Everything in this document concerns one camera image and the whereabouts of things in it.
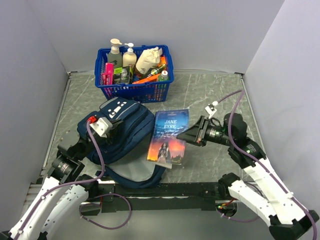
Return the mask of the blue Jane Eyre book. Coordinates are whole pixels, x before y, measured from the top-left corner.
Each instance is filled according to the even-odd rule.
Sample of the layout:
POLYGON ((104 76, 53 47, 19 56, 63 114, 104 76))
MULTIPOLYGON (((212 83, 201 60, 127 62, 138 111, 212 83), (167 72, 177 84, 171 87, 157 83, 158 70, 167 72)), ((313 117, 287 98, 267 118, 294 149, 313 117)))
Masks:
POLYGON ((169 169, 173 165, 181 165, 186 142, 178 139, 177 135, 188 127, 188 109, 157 111, 147 160, 169 169))

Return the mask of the navy blue student backpack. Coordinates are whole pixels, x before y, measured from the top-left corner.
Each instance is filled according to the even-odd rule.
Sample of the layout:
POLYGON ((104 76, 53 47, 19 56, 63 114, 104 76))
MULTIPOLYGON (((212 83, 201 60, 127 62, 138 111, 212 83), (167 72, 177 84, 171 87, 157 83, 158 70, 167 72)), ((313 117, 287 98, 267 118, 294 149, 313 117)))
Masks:
POLYGON ((78 124, 81 137, 87 136, 86 123, 90 117, 121 120, 115 134, 99 143, 105 164, 104 175, 131 189, 154 188, 160 184, 165 167, 147 161, 155 116, 134 100, 114 97, 100 105, 98 111, 85 116, 78 124))

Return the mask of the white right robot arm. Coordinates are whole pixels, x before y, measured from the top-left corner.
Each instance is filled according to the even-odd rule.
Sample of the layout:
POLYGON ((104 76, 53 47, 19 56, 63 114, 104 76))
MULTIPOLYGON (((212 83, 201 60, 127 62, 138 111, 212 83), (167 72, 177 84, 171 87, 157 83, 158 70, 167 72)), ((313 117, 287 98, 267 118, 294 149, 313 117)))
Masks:
POLYGON ((227 146, 230 158, 262 192, 255 192, 236 174, 228 173, 218 181, 219 195, 245 204, 266 223, 275 240, 297 240, 309 229, 313 229, 313 238, 317 239, 319 215, 304 207, 284 185, 262 148, 247 136, 248 126, 242 115, 228 113, 223 124, 214 122, 214 118, 201 116, 177 138, 201 147, 207 142, 227 146))

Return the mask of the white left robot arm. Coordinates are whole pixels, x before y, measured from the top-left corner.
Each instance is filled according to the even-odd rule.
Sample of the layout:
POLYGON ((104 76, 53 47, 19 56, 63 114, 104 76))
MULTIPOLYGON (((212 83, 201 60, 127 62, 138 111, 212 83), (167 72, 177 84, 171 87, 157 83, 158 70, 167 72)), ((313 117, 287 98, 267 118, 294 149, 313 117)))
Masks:
POLYGON ((106 167, 101 144, 111 143, 122 120, 90 117, 83 136, 77 130, 68 131, 57 146, 52 162, 37 196, 21 219, 8 231, 0 234, 2 240, 48 240, 62 218, 85 200, 93 201, 99 195, 98 181, 106 167), (96 151, 101 172, 95 178, 81 174, 82 160, 96 151))

